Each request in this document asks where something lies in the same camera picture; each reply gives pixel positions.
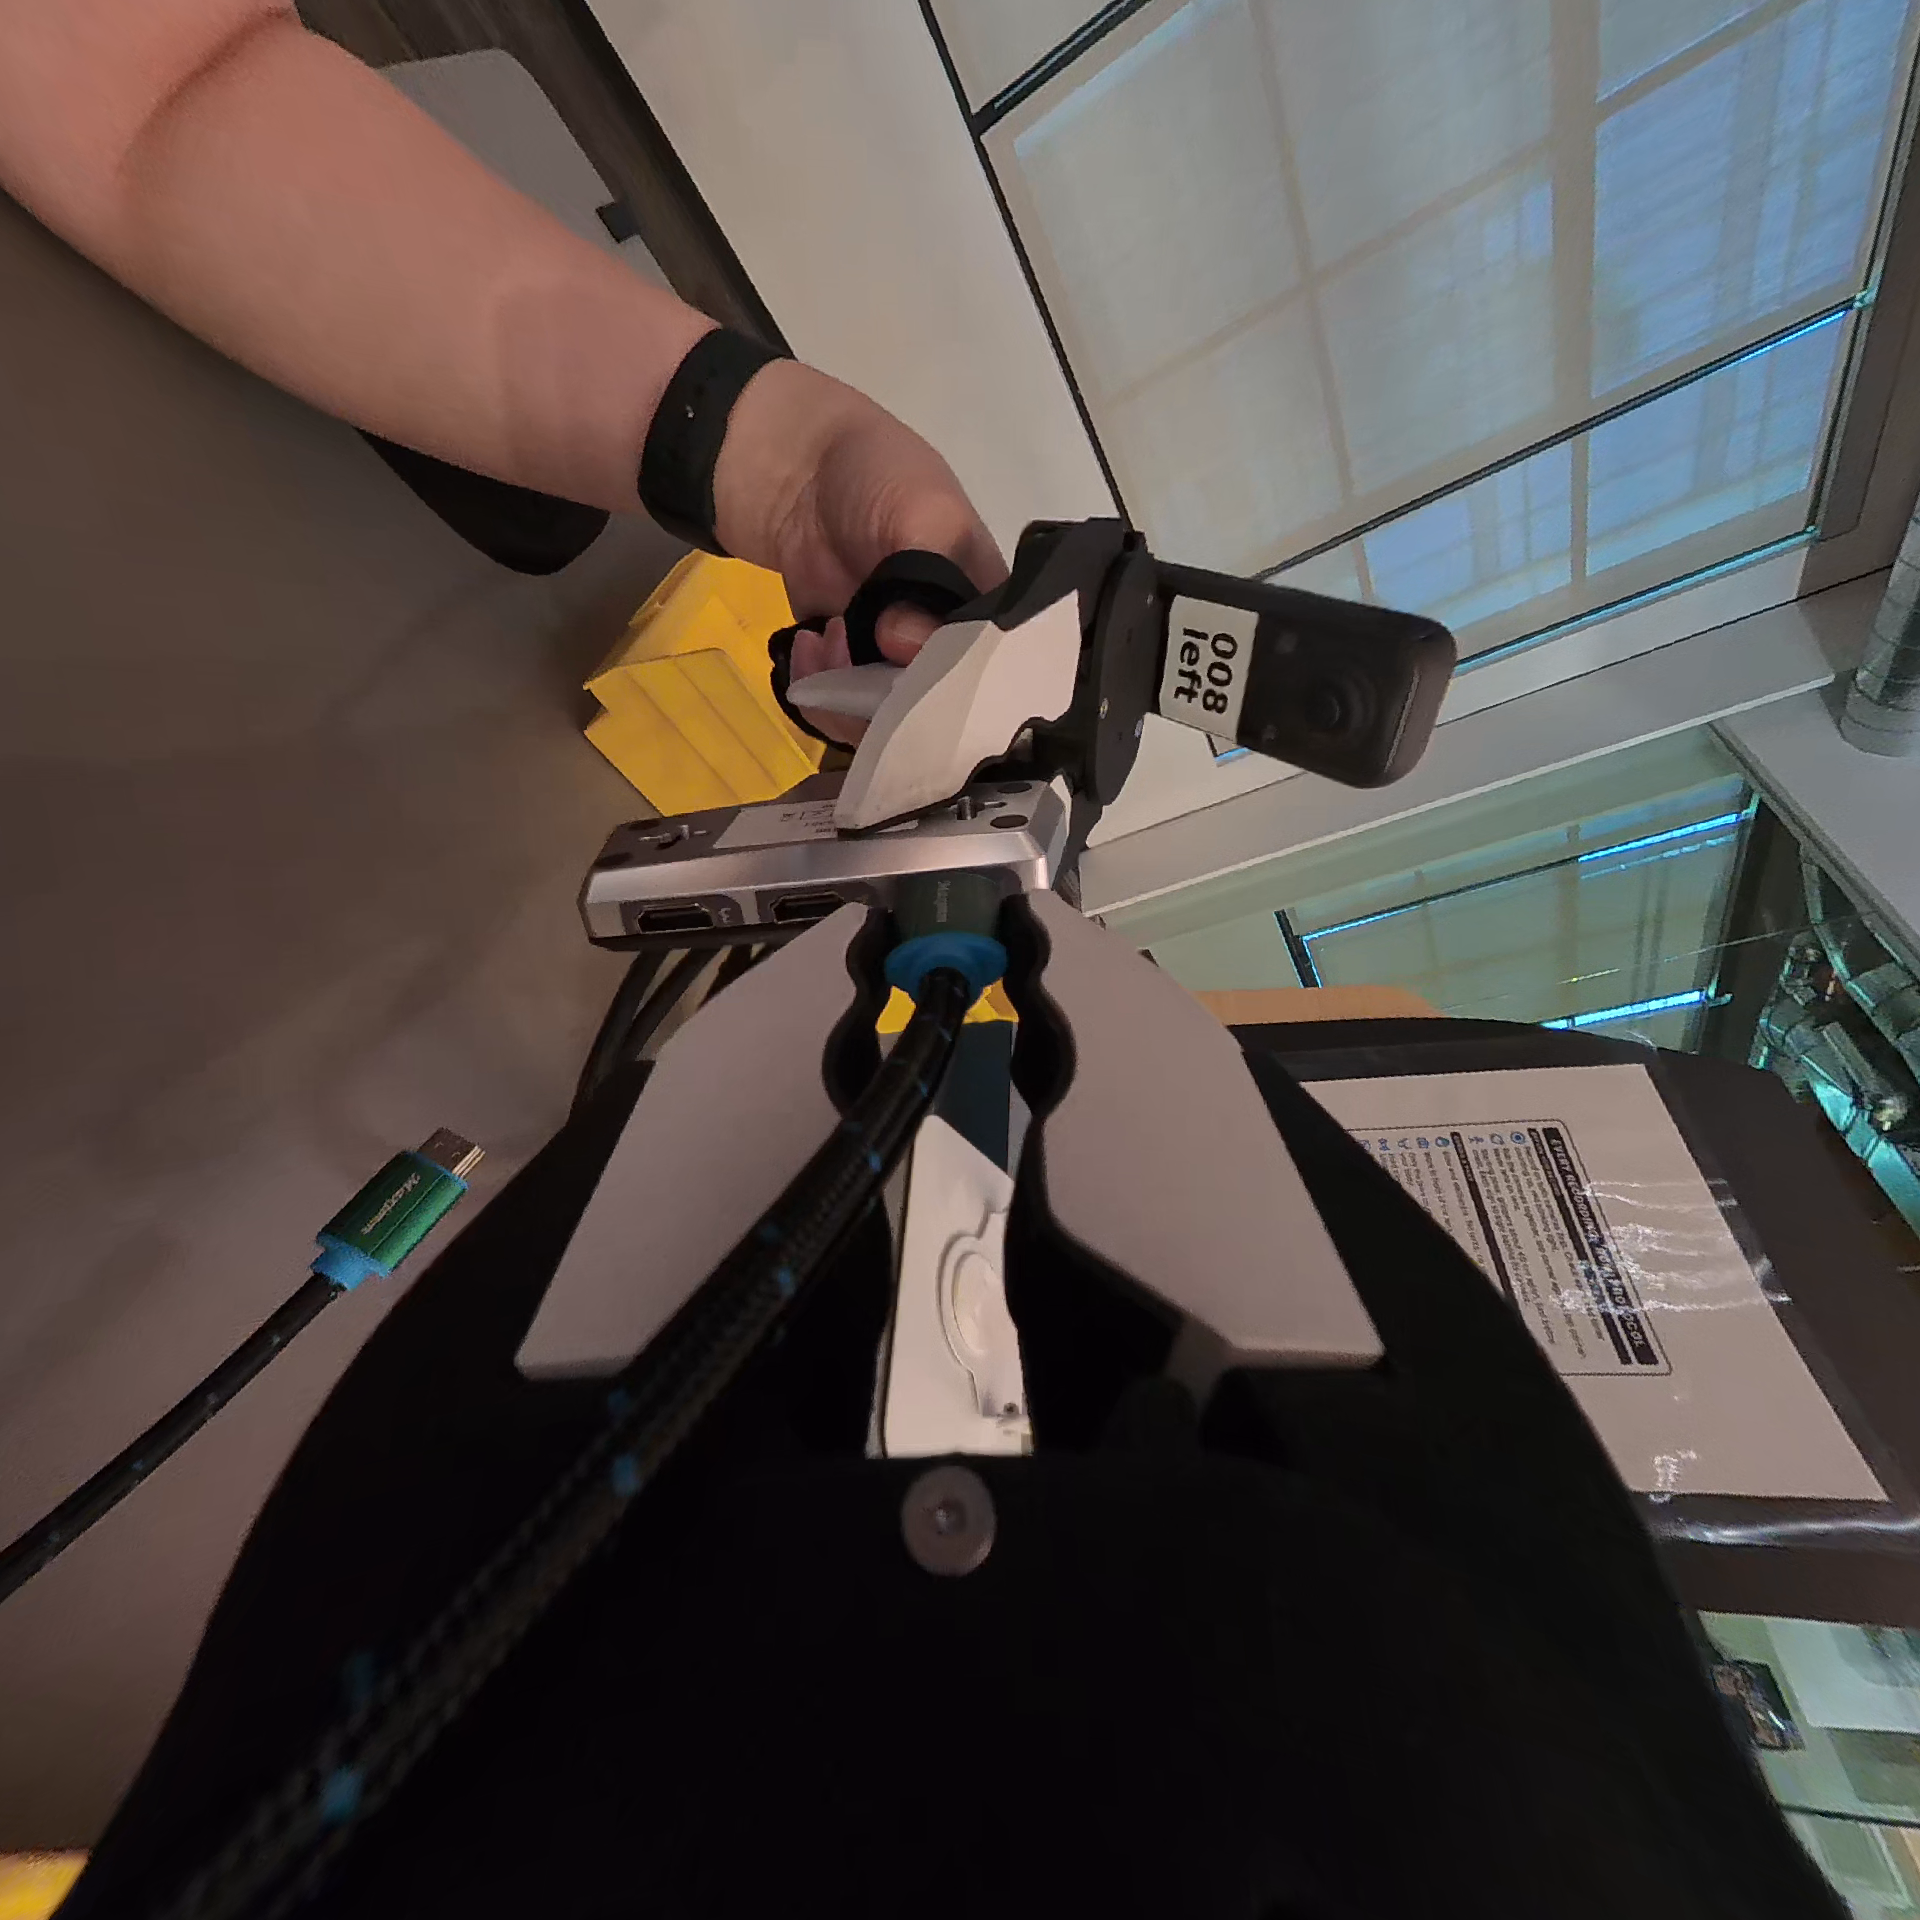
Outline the black wristband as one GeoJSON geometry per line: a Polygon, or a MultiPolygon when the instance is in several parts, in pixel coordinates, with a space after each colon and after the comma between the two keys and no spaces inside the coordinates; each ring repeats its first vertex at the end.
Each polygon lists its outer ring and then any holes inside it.
{"type": "Polygon", "coordinates": [[[794,354],[732,326],[710,326],[676,362],[647,426],[637,500],[674,540],[730,558],[716,525],[716,465],[732,413],[767,365],[794,354]]]}

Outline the braided hdmi cable green plugs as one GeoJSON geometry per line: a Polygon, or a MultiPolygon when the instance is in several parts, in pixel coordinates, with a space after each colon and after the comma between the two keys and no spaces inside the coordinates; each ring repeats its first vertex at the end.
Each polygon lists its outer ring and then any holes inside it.
{"type": "Polygon", "coordinates": [[[263,1504],[181,1694],[54,1916],[504,1916],[526,1821],[573,1861],[543,1912],[610,1912],[579,1836],[637,1765],[637,1640],[695,1576],[702,1504],[758,1466],[862,1474],[880,1196],[1011,957],[984,932],[880,957],[877,1068],[706,1284],[608,1377],[530,1380],[530,1329],[656,1064],[610,1072],[371,1337],[263,1504]]]}

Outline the wooden document stand white base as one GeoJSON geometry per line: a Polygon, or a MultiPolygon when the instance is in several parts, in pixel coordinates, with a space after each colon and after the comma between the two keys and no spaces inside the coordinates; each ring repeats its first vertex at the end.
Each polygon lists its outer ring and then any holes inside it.
{"type": "MultiPolygon", "coordinates": [[[[1018,1007],[1003,985],[995,985],[967,1018],[1018,1021],[1018,1007]]],[[[1054,1229],[1052,1262],[1093,1258],[1048,1222],[1037,1170],[1023,1170],[1023,1149],[1011,1180],[936,1112],[923,1120],[906,1175],[895,1311],[876,1415],[883,1454],[1014,1454],[1032,1446],[1023,1361],[1039,1351],[1039,1318],[1014,1311],[1006,1295],[1006,1248],[1018,1205],[1036,1208],[1037,1222],[1054,1229]]],[[[1093,1262],[1117,1308],[1142,1318],[1146,1349],[1160,1353],[1196,1396],[1229,1372],[1173,1366],[1175,1313],[1104,1262],[1093,1262]]]]}

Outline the person's left forearm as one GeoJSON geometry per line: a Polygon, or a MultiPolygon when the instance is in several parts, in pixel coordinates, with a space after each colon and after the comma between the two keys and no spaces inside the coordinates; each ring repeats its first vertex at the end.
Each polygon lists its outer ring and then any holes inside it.
{"type": "Polygon", "coordinates": [[[242,367],[448,464],[639,504],[708,328],[290,5],[2,7],[4,189],[242,367]]]}

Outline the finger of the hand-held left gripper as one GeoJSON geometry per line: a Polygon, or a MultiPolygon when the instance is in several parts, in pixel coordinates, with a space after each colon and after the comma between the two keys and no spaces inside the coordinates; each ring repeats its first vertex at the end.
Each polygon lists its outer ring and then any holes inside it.
{"type": "Polygon", "coordinates": [[[1070,711],[1080,646],[1077,589],[1007,628],[981,617],[935,630],[860,737],[835,828],[866,832],[954,799],[1023,728],[1070,711]]]}

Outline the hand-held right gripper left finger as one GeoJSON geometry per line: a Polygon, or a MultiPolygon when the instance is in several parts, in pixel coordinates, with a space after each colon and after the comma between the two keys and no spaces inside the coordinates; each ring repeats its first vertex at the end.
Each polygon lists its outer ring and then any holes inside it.
{"type": "Polygon", "coordinates": [[[535,1320],[530,1380],[608,1377],[706,1284],[874,1078],[883,912],[835,912],[662,1044],[535,1320]]]}

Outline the grey hdmi switch box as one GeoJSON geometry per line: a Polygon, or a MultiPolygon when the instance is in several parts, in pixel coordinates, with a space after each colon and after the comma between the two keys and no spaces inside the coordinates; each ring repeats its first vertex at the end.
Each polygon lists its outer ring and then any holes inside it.
{"type": "Polygon", "coordinates": [[[583,932],[610,950],[786,943],[842,905],[895,908],[927,876],[983,873],[1003,896],[1048,889],[1070,808],[1048,784],[988,782],[871,832],[835,828],[816,797],[623,822],[580,892],[583,932]]]}

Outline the laminated instruction sheet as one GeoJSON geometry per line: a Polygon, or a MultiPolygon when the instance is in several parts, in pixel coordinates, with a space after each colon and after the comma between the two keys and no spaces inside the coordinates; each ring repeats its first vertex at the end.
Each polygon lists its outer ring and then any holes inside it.
{"type": "Polygon", "coordinates": [[[1304,1084],[1506,1295],[1630,1489],[1887,1497],[1644,1063],[1304,1084]]]}

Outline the large window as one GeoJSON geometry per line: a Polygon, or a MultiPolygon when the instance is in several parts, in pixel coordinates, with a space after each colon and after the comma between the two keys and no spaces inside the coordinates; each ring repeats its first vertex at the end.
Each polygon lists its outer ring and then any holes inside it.
{"type": "Polygon", "coordinates": [[[1915,5],[919,5],[1119,511],[1511,657],[1852,536],[1915,5]]]}

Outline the black desk mat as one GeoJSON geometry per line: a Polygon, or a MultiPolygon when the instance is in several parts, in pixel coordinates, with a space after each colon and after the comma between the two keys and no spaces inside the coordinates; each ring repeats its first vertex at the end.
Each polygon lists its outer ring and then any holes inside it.
{"type": "Polygon", "coordinates": [[[1014,1084],[1018,1033],[1018,1021],[962,1023],[933,1108],[1011,1180],[1030,1120],[1014,1084]]]}

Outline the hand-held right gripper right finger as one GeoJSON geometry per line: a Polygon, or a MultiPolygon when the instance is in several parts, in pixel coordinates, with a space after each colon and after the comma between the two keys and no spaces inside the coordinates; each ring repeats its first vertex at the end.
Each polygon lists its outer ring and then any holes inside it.
{"type": "Polygon", "coordinates": [[[1175,1313],[1175,1368],[1375,1365],[1374,1318],[1229,1029],[1063,897],[1021,908],[1014,1078],[1048,1222],[1175,1313]]]}

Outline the silver ventilation ducts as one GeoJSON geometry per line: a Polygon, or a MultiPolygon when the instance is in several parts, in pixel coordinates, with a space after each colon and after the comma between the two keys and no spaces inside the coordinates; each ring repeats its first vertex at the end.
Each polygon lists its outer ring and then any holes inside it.
{"type": "Polygon", "coordinates": [[[1918,753],[1918,541],[1912,504],[1838,719],[1852,748],[1884,759],[1918,753]]]}

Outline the person's left hand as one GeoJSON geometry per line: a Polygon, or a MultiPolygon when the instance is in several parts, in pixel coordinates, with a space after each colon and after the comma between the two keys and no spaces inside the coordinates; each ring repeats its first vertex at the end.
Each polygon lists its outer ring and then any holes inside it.
{"type": "Polygon", "coordinates": [[[850,664],[845,606],[900,551],[939,553],[976,591],[1007,577],[1002,545],[944,457],[816,367],[776,358],[739,394],[712,469],[712,529],[782,575],[796,617],[796,681],[850,664]]]}

